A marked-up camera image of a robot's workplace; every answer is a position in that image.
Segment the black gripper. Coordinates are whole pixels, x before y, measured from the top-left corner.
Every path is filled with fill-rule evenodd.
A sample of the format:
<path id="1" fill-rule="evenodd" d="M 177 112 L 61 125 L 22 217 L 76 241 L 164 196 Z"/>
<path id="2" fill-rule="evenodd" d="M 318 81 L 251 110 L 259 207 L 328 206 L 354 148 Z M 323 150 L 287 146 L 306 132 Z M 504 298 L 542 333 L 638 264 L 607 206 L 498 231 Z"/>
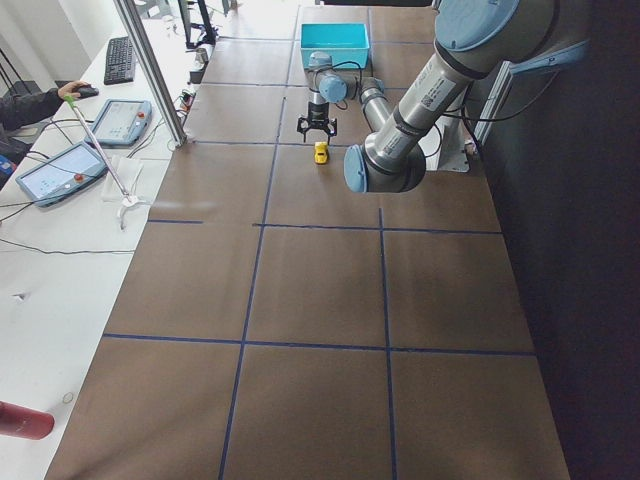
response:
<path id="1" fill-rule="evenodd" d="M 297 120 L 296 131 L 306 140 L 309 130 L 321 130 L 327 135 L 327 143 L 337 135 L 337 122 L 329 118 L 329 104 L 309 102 L 307 114 Z"/>

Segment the operator forearm dark sleeve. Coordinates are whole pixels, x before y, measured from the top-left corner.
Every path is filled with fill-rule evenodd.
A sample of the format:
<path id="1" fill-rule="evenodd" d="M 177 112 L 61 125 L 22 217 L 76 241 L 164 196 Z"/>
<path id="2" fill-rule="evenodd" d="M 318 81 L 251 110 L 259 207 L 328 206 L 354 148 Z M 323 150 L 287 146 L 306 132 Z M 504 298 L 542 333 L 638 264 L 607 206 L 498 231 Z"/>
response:
<path id="1" fill-rule="evenodd" d="M 14 131 L 53 116 L 63 100 L 57 89 L 1 99 L 1 125 Z"/>

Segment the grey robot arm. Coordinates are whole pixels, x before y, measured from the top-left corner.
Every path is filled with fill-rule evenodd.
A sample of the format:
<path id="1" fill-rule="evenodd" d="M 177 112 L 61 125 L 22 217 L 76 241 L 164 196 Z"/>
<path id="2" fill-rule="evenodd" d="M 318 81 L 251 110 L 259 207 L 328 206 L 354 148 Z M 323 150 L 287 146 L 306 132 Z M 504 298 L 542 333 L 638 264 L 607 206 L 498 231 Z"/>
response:
<path id="1" fill-rule="evenodd" d="M 350 146 L 344 156 L 344 178 L 353 192 L 415 188 L 426 171 L 419 141 L 473 81 L 503 60 L 532 58 L 560 13 L 556 1 L 438 1 L 435 7 L 434 53 L 395 108 L 388 106 L 377 79 L 348 80 L 335 71 L 328 54 L 311 55 L 306 69 L 311 97 L 298 132 L 335 136 L 337 122 L 328 105 L 351 94 L 359 95 L 371 128 L 364 143 Z"/>

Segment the operator hand on mouse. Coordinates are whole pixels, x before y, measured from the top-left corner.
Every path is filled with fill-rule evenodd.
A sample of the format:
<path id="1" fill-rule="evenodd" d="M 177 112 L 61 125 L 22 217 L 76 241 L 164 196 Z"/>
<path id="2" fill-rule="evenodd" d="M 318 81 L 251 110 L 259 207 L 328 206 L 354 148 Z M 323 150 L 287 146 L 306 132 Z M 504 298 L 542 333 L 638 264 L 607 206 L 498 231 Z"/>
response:
<path id="1" fill-rule="evenodd" d="M 64 100 L 66 96 L 79 99 L 81 97 L 79 90 L 84 87 L 91 87 L 91 84 L 80 80 L 68 82 L 57 90 L 57 94 L 62 100 Z"/>

